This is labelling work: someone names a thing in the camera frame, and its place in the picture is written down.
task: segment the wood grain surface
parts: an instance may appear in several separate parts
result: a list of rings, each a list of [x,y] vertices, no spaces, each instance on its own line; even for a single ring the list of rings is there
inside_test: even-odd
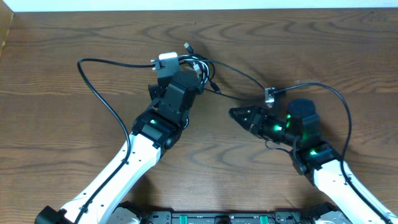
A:
[[[160,53],[202,55],[264,86],[320,82],[342,92],[353,116],[346,160],[398,212],[398,9],[18,13],[0,61],[0,223],[32,223],[80,193],[124,142],[121,128],[76,68],[81,57],[148,64]],[[88,62],[88,78],[131,128],[150,103],[151,69]],[[250,80],[218,67],[223,93],[261,96]],[[285,102],[315,101],[337,149],[347,120],[319,88]],[[264,211],[330,199],[290,158],[228,116],[236,100],[205,92],[179,142],[126,196],[146,209]]]

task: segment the green led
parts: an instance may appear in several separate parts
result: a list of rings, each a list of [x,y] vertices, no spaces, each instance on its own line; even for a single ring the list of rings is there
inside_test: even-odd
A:
[[[310,151],[310,154],[311,154],[311,156],[314,156],[314,155],[316,155],[316,154],[318,154],[318,153],[315,152],[315,149],[312,149],[312,150]]]
[[[281,131],[281,130],[282,130],[281,126],[275,125],[274,131]]]

